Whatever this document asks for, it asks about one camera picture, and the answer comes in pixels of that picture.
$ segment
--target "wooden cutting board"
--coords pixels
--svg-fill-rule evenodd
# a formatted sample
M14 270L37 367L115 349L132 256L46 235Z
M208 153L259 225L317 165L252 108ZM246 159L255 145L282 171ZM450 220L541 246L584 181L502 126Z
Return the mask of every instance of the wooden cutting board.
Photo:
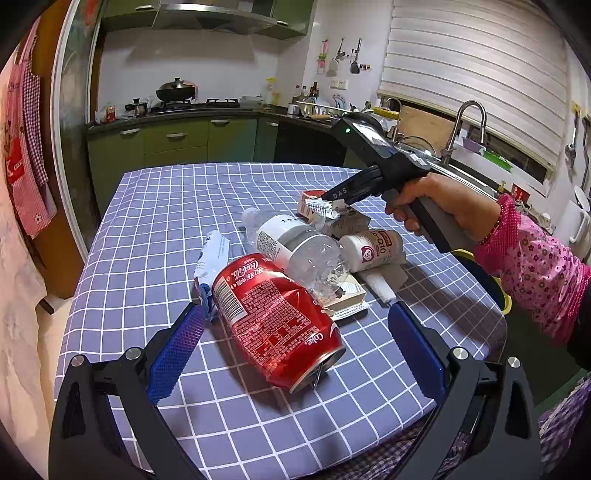
M453 130L452 121L409 106L402 107L399 122L399 133L402 132L405 137L423 137L435 148L437 156L445 147Z

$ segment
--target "person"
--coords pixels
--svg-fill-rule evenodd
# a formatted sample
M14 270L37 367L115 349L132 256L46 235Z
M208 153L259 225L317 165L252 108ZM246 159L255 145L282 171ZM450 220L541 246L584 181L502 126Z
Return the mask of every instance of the person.
M503 194L497 202L445 176L430 173L405 184L387 215L420 235L420 225L402 208L419 197L431 198L453 215L477 243L474 259L501 279L503 289L555 343L584 369L591 369L591 267L570 249L547 235L531 219L517 212L513 198ZM583 379L559 405L538 420L541 471L544 479L571 478L583 472L591 456L591 376ZM393 439L346 463L315 476L318 480L382 480L391 472L425 420ZM467 444L456 441L440 472L461 459Z

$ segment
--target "metal screw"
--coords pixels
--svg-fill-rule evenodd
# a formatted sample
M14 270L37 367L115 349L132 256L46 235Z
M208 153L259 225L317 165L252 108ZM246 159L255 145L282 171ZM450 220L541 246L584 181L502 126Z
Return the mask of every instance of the metal screw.
M132 348L128 349L125 352L125 358L127 360L136 360L137 358L139 358L139 356L141 354L142 354L141 348L137 348L136 346L133 346Z
M82 355L76 355L71 361L70 365L73 367L79 367L84 363L84 357Z
M516 356L510 356L507 359L507 362L509 362L509 365L512 366L513 368L519 368L521 366L521 362L519 361L519 359Z
M456 357L458 360L465 360L468 358L468 351L461 346L453 349L453 356Z

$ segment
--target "zebra blind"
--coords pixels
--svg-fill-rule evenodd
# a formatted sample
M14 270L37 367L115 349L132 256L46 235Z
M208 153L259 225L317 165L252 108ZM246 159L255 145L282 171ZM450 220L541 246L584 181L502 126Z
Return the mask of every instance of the zebra blind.
M394 0L380 93L455 115L481 102L487 130L550 170L567 115L566 45L525 0ZM466 119L478 124L469 108Z

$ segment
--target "table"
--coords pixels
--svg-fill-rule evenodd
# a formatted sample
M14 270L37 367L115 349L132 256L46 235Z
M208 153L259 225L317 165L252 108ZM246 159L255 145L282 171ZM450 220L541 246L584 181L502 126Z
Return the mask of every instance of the table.
M242 211L295 211L300 192L327 189L345 168L291 164L207 164L127 173L103 218L67 321L55 392L70 359L118 358L171 325L190 300L202 240L230 239L230 257L252 249ZM407 233L370 198L356 207L372 227L403 237L409 280L400 297L448 345L495 359L506 323L496 304L451 256ZM346 461L411 425L434 407L423 397L387 330L387 308L368 292L369 311L339 322L347 353L315 391L271 387L214 319L171 397L158 407L195 464L212 480L293 479ZM121 404L113 413L137 465L149 469Z

